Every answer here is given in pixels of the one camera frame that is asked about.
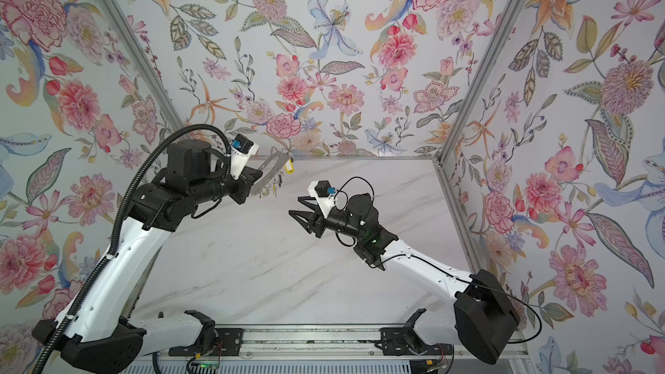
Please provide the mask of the steel key holder plate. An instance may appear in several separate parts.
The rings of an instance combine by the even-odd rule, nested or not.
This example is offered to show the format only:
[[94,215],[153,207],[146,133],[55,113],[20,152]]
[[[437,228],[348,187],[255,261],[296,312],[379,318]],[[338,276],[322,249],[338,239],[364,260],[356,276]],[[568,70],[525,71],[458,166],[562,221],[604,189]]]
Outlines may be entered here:
[[263,161],[258,170],[263,173],[261,178],[254,183],[250,191],[251,197],[265,197],[270,194],[274,187],[278,186],[278,181],[290,156],[285,152],[273,152]]

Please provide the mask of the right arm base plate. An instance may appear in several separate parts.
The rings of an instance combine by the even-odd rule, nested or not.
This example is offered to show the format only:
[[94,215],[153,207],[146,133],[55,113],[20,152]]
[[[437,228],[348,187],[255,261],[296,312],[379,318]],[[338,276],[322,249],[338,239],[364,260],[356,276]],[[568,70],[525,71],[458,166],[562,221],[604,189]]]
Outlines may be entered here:
[[382,327],[379,330],[379,340],[375,346],[384,356],[452,356],[454,348],[447,344],[427,345],[420,339],[412,328]]

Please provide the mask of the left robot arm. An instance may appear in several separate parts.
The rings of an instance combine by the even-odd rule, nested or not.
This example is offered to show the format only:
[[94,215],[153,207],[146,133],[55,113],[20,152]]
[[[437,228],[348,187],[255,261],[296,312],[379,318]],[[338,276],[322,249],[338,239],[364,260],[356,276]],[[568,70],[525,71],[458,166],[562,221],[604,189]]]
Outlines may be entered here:
[[263,173],[249,167],[259,146],[239,134],[222,154],[204,141],[167,148],[168,166],[151,183],[136,182],[119,208],[111,242],[76,297],[57,316],[40,320],[32,336],[43,349],[33,368],[43,371],[53,351],[75,368],[120,373],[133,361],[171,348],[204,354],[218,343],[214,320],[199,311],[152,320],[128,318],[132,296],[159,251],[200,204],[230,197],[243,204]]

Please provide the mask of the large yellow key tag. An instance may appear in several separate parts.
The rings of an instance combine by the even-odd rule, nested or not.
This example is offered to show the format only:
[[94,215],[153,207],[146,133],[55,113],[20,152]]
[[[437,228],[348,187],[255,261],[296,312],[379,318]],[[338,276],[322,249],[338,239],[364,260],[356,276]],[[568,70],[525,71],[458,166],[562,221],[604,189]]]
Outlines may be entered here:
[[286,162],[284,167],[287,174],[291,175],[294,173],[294,163],[291,159]]

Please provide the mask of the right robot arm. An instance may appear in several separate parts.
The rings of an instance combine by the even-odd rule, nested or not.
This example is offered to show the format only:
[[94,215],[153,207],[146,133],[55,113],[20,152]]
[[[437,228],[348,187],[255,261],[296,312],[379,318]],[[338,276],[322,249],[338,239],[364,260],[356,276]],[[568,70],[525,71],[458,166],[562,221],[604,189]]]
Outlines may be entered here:
[[370,268],[400,275],[438,298],[443,310],[418,311],[407,330],[427,346],[464,346],[474,357],[494,365],[520,323],[519,313],[497,278],[487,270],[476,273],[445,265],[412,248],[379,221],[369,194],[350,198],[346,208],[332,197],[299,197],[302,211],[289,216],[309,234],[330,230],[351,237],[356,255]]

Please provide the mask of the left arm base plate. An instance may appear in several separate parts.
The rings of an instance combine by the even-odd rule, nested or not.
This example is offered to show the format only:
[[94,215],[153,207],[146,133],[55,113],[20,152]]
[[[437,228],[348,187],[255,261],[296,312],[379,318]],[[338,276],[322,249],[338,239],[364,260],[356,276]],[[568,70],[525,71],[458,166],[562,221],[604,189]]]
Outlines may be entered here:
[[194,345],[173,347],[169,357],[238,357],[242,347],[242,328],[222,327],[216,333],[199,338]]

